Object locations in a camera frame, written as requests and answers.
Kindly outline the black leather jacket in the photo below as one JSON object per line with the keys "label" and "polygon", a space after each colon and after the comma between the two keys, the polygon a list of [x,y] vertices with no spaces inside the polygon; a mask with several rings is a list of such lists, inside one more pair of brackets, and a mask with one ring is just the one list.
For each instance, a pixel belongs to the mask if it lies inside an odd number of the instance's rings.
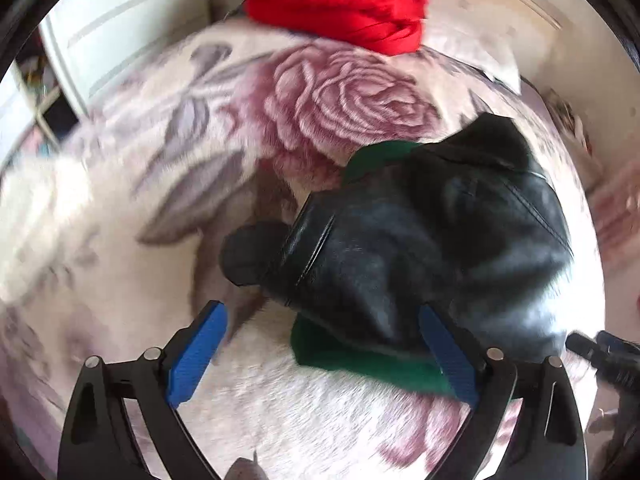
{"label": "black leather jacket", "polygon": [[458,133],[308,197],[293,223],[227,236],[222,273],[258,286],[342,341],[424,356],[418,313],[446,312],[486,346],[559,353],[572,263],[564,214],[511,119]]}

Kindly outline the pink curtain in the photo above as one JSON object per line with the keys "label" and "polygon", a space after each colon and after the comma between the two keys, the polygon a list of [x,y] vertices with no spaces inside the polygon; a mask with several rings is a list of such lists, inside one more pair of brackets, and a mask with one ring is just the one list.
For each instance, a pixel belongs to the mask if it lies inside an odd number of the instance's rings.
{"label": "pink curtain", "polygon": [[639,159],[636,157],[589,197],[605,274],[639,258]]}

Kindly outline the floral bed blanket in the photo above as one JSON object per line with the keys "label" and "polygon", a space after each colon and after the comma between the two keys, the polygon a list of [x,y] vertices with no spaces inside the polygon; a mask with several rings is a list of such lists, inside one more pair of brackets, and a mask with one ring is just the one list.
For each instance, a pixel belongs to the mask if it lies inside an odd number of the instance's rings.
{"label": "floral bed blanket", "polygon": [[558,193],[575,255],[558,306],[597,333],[596,232],[540,105],[432,50],[386,58],[234,18],[132,73],[58,156],[3,174],[3,437],[53,478],[85,359],[135,359],[218,299],[238,332],[180,410],[216,471],[253,457],[273,479],[424,478],[466,408],[298,366],[292,311],[232,286],[218,254],[242,224],[292,220],[363,145],[436,142],[481,112],[514,120]]}

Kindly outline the green striped folded garment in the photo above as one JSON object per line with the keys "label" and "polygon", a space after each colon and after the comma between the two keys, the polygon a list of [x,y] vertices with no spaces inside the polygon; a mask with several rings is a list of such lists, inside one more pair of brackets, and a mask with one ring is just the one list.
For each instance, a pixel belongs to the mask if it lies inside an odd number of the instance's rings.
{"label": "green striped folded garment", "polygon": [[426,148],[312,193],[286,251],[297,361],[454,392],[419,312],[446,312],[485,346],[508,341],[513,211],[503,170]]}

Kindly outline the white pillow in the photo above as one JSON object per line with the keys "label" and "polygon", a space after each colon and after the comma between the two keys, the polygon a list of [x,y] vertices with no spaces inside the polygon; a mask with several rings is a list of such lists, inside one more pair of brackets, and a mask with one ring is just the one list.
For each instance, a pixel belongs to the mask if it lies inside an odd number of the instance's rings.
{"label": "white pillow", "polygon": [[521,74],[509,44],[491,32],[465,24],[429,20],[423,25],[422,44],[465,65],[480,70],[493,82],[521,94]]}

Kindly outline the beige bed headboard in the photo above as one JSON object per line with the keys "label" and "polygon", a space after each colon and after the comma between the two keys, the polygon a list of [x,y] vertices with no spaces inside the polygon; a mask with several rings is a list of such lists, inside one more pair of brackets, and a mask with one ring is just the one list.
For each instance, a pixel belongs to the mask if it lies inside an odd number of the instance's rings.
{"label": "beige bed headboard", "polygon": [[582,118],[612,174],[639,155],[639,72],[587,0],[428,0],[428,13],[506,40],[522,76]]}

